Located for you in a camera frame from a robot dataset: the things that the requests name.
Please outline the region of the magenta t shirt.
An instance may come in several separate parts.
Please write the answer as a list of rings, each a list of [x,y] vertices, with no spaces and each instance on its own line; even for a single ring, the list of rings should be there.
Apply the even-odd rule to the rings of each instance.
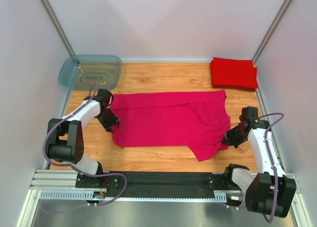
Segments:
[[[112,139],[121,147],[187,146],[198,161],[227,149],[230,130],[220,91],[115,94],[111,106],[119,118]]]

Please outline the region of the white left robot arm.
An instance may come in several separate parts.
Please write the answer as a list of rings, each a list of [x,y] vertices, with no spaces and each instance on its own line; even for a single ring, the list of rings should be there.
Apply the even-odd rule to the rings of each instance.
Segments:
[[[54,166],[71,167],[81,175],[100,177],[102,165],[85,153],[83,128],[96,118],[106,132],[118,130],[119,119],[110,109],[113,102],[110,91],[99,89],[69,115],[50,119],[43,144],[45,159]]]

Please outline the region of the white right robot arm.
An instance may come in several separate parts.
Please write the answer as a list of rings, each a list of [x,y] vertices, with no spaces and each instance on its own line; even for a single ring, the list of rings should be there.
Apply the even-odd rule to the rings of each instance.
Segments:
[[[241,165],[229,164],[224,174],[229,186],[237,185],[249,212],[262,214],[267,223],[275,217],[285,218],[297,190],[294,179],[287,177],[272,144],[272,124],[258,115],[255,107],[242,108],[239,124],[225,132],[222,144],[237,148],[248,141],[252,147],[257,171]]]

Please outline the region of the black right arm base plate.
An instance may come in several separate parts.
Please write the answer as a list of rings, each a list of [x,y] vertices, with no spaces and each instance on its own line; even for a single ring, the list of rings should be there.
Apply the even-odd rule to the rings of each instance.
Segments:
[[[206,182],[210,190],[241,191],[241,188],[232,181],[231,176],[225,173],[207,173]]]

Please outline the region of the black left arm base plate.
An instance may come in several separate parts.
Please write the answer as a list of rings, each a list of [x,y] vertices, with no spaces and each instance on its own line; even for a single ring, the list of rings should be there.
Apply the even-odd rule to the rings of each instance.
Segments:
[[[123,184],[124,178],[121,175],[113,174],[110,176],[91,177],[87,175],[78,174],[75,182],[76,188],[115,188],[118,189]]]

